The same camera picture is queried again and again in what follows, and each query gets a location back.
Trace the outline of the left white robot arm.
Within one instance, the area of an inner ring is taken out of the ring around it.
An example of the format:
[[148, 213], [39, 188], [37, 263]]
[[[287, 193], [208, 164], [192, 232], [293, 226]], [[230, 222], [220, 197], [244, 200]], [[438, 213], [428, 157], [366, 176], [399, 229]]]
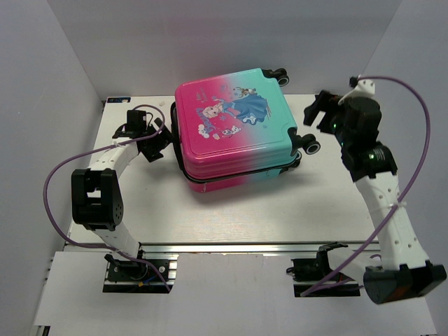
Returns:
[[165, 117], [155, 118], [149, 109], [161, 112], [148, 104], [128, 110], [126, 123], [115, 131], [111, 145], [89, 167], [71, 175], [73, 221], [95, 233], [111, 250], [128, 256], [123, 269], [132, 279], [146, 275], [148, 262], [138, 256], [140, 243], [123, 223], [119, 178], [139, 155], [148, 162], [163, 158], [162, 151], [173, 141]]

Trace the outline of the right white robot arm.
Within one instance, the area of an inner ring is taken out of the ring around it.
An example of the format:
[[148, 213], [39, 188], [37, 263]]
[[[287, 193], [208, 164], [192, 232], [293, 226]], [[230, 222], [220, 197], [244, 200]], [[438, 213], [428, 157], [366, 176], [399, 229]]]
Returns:
[[304, 124], [312, 125], [320, 112], [324, 117], [317, 128], [334, 135], [341, 146], [342, 162], [363, 197], [374, 232], [356, 251], [337, 242], [321, 246], [315, 266], [323, 278], [301, 295], [327, 289], [339, 273], [357, 281], [377, 305], [426, 295], [447, 273], [430, 261], [410, 223], [393, 154], [377, 139], [380, 105], [369, 97], [343, 98], [323, 90], [304, 110]]

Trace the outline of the pink hard-shell suitcase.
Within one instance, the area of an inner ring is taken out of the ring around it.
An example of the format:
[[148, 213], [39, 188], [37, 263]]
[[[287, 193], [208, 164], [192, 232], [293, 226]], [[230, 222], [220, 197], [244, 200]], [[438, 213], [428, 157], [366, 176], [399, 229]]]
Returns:
[[171, 105], [178, 165], [206, 193], [276, 177], [321, 145], [301, 135], [281, 91], [284, 68], [250, 69], [179, 85]]

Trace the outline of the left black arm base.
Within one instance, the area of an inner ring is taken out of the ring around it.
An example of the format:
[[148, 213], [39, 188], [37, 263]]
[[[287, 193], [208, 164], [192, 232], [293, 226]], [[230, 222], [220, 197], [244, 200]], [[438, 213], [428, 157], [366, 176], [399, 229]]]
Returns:
[[142, 262], [107, 253], [103, 293], [168, 294], [177, 271], [178, 255], [140, 251], [138, 257], [151, 263], [157, 271]]

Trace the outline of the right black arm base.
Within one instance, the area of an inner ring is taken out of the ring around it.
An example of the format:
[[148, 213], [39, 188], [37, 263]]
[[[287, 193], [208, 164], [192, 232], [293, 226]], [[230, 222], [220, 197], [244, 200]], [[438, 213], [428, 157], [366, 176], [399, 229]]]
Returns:
[[[333, 242], [320, 246], [314, 258], [292, 259], [292, 266], [286, 269], [286, 273], [293, 278], [294, 296], [300, 298], [304, 291], [332, 272], [328, 262], [329, 251], [348, 247], [347, 244]], [[361, 286], [348, 279], [348, 276], [338, 273], [323, 285], [326, 288], [308, 294], [307, 298], [360, 297]]]

